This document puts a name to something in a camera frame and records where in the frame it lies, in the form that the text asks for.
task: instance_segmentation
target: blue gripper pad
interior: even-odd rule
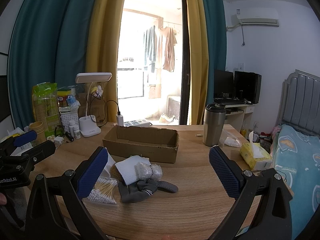
[[[88,160],[78,166],[73,179],[77,184],[76,192],[79,199],[89,196],[107,162],[108,151],[99,146]]]
[[[244,184],[240,167],[230,160],[220,147],[210,149],[209,161],[228,196],[238,199]]]
[[[26,133],[20,135],[20,136],[15,137],[13,145],[15,147],[21,147],[29,142],[32,142],[36,138],[37,138],[36,131],[31,130],[29,132],[26,132]]]

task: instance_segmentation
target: bed headboard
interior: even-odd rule
[[[284,81],[279,124],[320,135],[320,77],[297,70]]]

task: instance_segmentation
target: door frame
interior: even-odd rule
[[[186,125],[188,121],[189,98],[190,98],[190,40],[188,28],[187,0],[182,0],[182,81],[181,81],[181,101],[179,124]]]

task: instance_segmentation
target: bed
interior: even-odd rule
[[[273,134],[273,167],[293,190],[292,239],[311,226],[320,203],[320,77],[300,70],[284,81]]]

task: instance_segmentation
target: white desk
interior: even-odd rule
[[[245,121],[246,129],[249,128],[251,122],[251,116],[254,111],[255,105],[227,105],[226,108],[238,108],[239,112],[231,112],[226,114],[225,124],[232,125],[238,132],[241,130],[242,123]]]

